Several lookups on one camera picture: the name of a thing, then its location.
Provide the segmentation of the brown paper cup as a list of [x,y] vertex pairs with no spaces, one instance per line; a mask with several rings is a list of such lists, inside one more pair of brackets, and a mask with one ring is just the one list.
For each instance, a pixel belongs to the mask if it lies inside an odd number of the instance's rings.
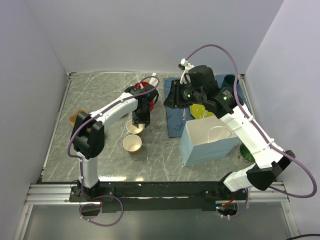
[[126,136],[122,142],[124,149],[130,154],[130,155],[137,155],[141,151],[142,147],[142,139],[135,134],[130,134]]
[[141,137],[144,133],[145,125],[139,123],[137,126],[133,125],[132,120],[128,120],[126,123],[126,130],[132,134]]

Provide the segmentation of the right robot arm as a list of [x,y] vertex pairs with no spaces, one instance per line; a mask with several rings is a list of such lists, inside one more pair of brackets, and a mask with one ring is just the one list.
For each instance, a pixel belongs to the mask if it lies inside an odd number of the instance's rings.
[[257,129],[258,123],[243,100],[232,87],[220,88],[210,67],[193,67],[185,73],[185,78],[190,81],[171,81],[164,106],[171,109],[186,109],[193,104],[204,106],[205,110],[232,129],[255,160],[253,166],[225,176],[218,188],[219,195],[228,200],[236,191],[244,188],[254,187],[265,191],[289,166],[289,157],[294,156],[293,152],[272,149],[274,140],[263,138]]

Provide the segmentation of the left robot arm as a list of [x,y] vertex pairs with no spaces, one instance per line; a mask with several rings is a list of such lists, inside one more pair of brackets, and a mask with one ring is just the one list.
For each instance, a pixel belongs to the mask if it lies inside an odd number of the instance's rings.
[[151,122],[150,102],[158,97],[157,88],[149,83],[143,88],[130,86],[105,107],[91,113],[81,111],[77,114],[67,154],[78,159],[77,185],[87,201],[94,201],[99,196],[98,155],[105,146],[106,129],[128,113],[132,113],[134,126],[148,127]]

